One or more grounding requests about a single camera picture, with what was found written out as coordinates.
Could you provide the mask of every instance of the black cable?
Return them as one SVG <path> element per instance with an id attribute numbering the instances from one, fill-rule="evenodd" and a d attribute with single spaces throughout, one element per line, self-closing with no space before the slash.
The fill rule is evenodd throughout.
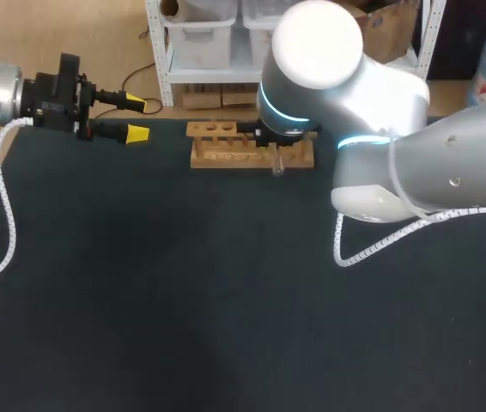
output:
<path id="1" fill-rule="evenodd" d="M 143 39 L 144 37 L 146 37 L 147 35 L 149 34 L 149 26 L 148 28 L 146 28 L 145 31 L 141 32 L 140 34 L 138 34 L 138 38 L 139 39 Z"/>
<path id="2" fill-rule="evenodd" d="M 149 27 L 146 31 L 144 32 L 141 32 L 140 35 L 138 35 L 138 38 L 139 39 L 143 39 L 145 38 L 149 33 Z M 152 63 L 152 64 L 148 64 L 147 66 L 143 66 L 141 67 L 140 69 L 138 70 L 134 70 L 132 73 L 130 73 L 124 80 L 123 80 L 123 85 L 121 86 L 121 90 L 123 91 L 126 91 L 125 90 L 125 86 L 126 86 L 126 83 L 136 74 L 136 73 L 140 73 L 141 71 L 143 70 L 146 70 L 146 69 L 150 69 L 152 67 L 155 66 L 155 63 Z M 163 103 L 157 99 L 156 97 L 147 97 L 146 99 L 143 99 L 145 101 L 156 101 L 157 103 L 159 103 L 159 108 L 153 112 L 144 112 L 142 114 L 157 114 L 158 112 L 160 112 L 162 109 L 163 109 Z M 110 110 L 106 110 L 105 112 L 102 112 L 100 113 L 98 116 L 95 116 L 94 119 L 97 119 L 97 118 L 101 118 L 102 116 L 104 116 L 105 114 L 108 114 L 108 113 L 111 113 L 111 112 L 116 112 L 117 110 L 120 110 L 120 109 L 110 109 Z"/>

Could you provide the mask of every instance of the white robotic arm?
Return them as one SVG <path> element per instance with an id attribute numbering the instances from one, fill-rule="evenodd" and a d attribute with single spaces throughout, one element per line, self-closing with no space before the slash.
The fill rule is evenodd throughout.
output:
<path id="1" fill-rule="evenodd" d="M 341 6 L 298 3 L 281 19 L 258 92 L 271 132 L 320 128 L 337 140 L 331 200 L 344 215 L 402 221 L 486 208 L 486 106 L 426 126 L 428 87 L 362 52 Z"/>

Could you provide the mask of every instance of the glowing blue ring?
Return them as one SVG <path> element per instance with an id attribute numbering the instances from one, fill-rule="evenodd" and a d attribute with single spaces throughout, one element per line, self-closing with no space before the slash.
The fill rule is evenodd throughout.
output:
<path id="1" fill-rule="evenodd" d="M 287 120 L 291 120 L 293 122 L 309 122 L 309 118 L 293 118 L 292 116 L 288 116 L 287 114 L 279 112 L 268 100 L 266 97 L 266 93 L 264 92 L 264 88 L 262 87 L 262 83 L 260 83 L 260 92 L 262 93 L 262 97 L 264 98 L 264 101 L 266 104 L 270 107 L 271 110 L 273 110 L 276 114 L 281 116 L 282 118 L 286 118 Z"/>
<path id="2" fill-rule="evenodd" d="M 342 140 L 337 148 L 343 148 L 344 146 L 354 143 L 388 144 L 389 142 L 390 137 L 385 136 L 354 136 Z"/>

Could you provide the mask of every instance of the cardboard box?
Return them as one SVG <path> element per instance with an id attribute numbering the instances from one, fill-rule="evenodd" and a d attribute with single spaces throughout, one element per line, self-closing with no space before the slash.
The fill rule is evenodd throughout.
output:
<path id="1" fill-rule="evenodd" d="M 337 1 L 357 20 L 363 34 L 363 51 L 380 63 L 405 55 L 415 31 L 420 0 L 380 0 L 361 8 Z"/>

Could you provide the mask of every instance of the cable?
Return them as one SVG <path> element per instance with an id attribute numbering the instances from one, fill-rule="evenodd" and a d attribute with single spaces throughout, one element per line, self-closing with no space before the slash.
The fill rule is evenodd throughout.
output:
<path id="1" fill-rule="evenodd" d="M 390 148 L 392 152 L 389 152 L 388 155 L 388 162 L 389 162 L 389 167 L 390 167 L 390 175 L 392 179 L 392 183 L 394 184 L 396 188 L 396 192 L 404 200 L 404 203 L 408 208 L 410 208 L 410 205 L 414 208 L 410 208 L 410 211 L 415 213 L 416 215 L 421 215 L 423 212 L 414 206 L 409 198 L 404 194 L 404 190 L 399 185 L 398 181 L 398 175 L 396 174 L 396 167 L 395 167 L 395 144 L 393 138 L 390 139 Z M 468 209 L 450 209 L 450 210 L 445 210 L 442 212 L 435 213 L 433 215 L 425 215 L 426 219 L 420 219 L 418 221 L 414 221 L 411 224 L 407 225 L 406 227 L 403 227 L 399 229 L 397 232 L 394 232 L 390 234 L 389 236 L 386 236 L 384 239 L 378 241 L 374 245 L 369 246 L 367 249 L 364 249 L 360 251 L 359 253 L 356 253 L 354 256 L 348 258 L 348 259 L 343 259 L 341 254 L 340 254 L 340 246 L 342 244 L 342 232 L 343 232 L 343 221 L 344 221 L 344 215 L 342 213 L 339 213 L 337 215 L 337 224 L 335 226 L 335 239 L 334 239 L 334 244 L 333 244 L 333 255 L 335 258 L 335 262 L 342 267 L 348 267 L 353 264 L 357 264 L 361 262 L 362 260 L 365 260 L 366 258 L 369 258 L 373 256 L 376 252 L 381 251 L 382 249 L 388 247 L 389 245 L 393 245 L 397 241 L 401 240 L 405 236 L 412 234 L 416 232 L 417 230 L 422 229 L 423 227 L 429 226 L 432 223 L 437 223 L 440 221 L 448 221 L 450 219 L 455 219 L 458 217 L 463 217 L 463 216 L 469 216 L 469 215 L 484 215 L 486 214 L 486 208 L 468 208 Z"/>
<path id="2" fill-rule="evenodd" d="M 138 38 L 139 39 L 143 39 L 144 37 L 146 37 L 147 35 L 149 34 L 149 26 L 148 28 L 146 28 L 143 32 L 141 32 L 140 34 L 138 34 Z"/>
<path id="3" fill-rule="evenodd" d="M 136 74 L 136 73 L 140 73 L 141 71 L 143 70 L 146 70 L 146 69 L 150 69 L 152 67 L 155 66 L 155 63 L 152 63 L 152 64 L 148 64 L 147 66 L 143 66 L 141 67 L 140 69 L 138 70 L 134 70 L 132 73 L 130 73 L 124 80 L 123 80 L 123 85 L 121 86 L 121 90 L 125 91 L 125 86 L 126 86 L 126 83 Z M 158 112 L 160 112 L 162 109 L 163 109 L 163 104 L 162 102 L 159 100 L 159 99 L 156 99 L 155 97 L 148 97 L 146 99 L 143 99 L 143 100 L 146 100 L 146 101 L 156 101 L 157 103 L 159 103 L 159 108 L 153 112 L 144 112 L 142 114 L 157 114 Z M 111 113 L 111 112 L 116 112 L 117 110 L 121 110 L 121 109 L 111 109 L 111 110 L 106 110 L 105 112 L 102 112 L 100 113 L 98 116 L 94 117 L 94 119 L 97 119 L 97 118 L 101 118 L 102 116 L 104 116 L 105 114 L 108 114 L 108 113 Z"/>
<path id="4" fill-rule="evenodd" d="M 32 126 L 33 119 L 32 118 L 18 118 L 16 120 L 12 120 L 6 126 L 4 126 L 0 131 L 0 195 L 1 200 L 3 201 L 4 212 L 6 213 L 6 219 L 9 224 L 9 248 L 6 251 L 6 255 L 3 258 L 3 261 L 0 263 L 0 273 L 8 266 L 10 260 L 14 256 L 14 250 L 16 248 L 16 226 L 14 222 L 14 214 L 12 213 L 12 208 L 10 207 L 10 200 L 9 195 L 6 191 L 6 186 L 4 185 L 3 179 L 3 170 L 1 169 L 1 146 L 3 145 L 3 140 L 6 135 L 12 129 L 16 127 L 23 127 L 23 126 Z"/>
<path id="5" fill-rule="evenodd" d="M 399 229 L 397 232 L 386 236 L 383 240 L 378 241 L 374 245 L 369 246 L 367 249 L 356 253 L 354 256 L 348 259 L 343 259 L 340 254 L 340 245 L 342 244 L 344 215 L 342 213 L 339 213 L 337 216 L 337 225 L 335 226 L 335 242 L 333 246 L 335 262 L 337 262 L 338 266 L 342 266 L 344 268 L 352 266 L 353 264 L 358 264 L 362 260 L 373 256 L 376 252 L 381 251 L 389 245 L 393 245 L 405 236 L 412 234 L 417 230 L 422 229 L 423 227 L 430 226 L 432 223 L 435 223 L 434 220 L 448 221 L 449 219 L 455 219 L 458 217 L 483 214 L 486 214 L 486 208 L 452 209 L 446 210 L 444 212 L 439 212 L 431 215 L 431 217 L 434 218 L 433 220 L 425 221 L 424 219 L 421 219 L 419 221 L 414 221 L 406 227 Z"/>

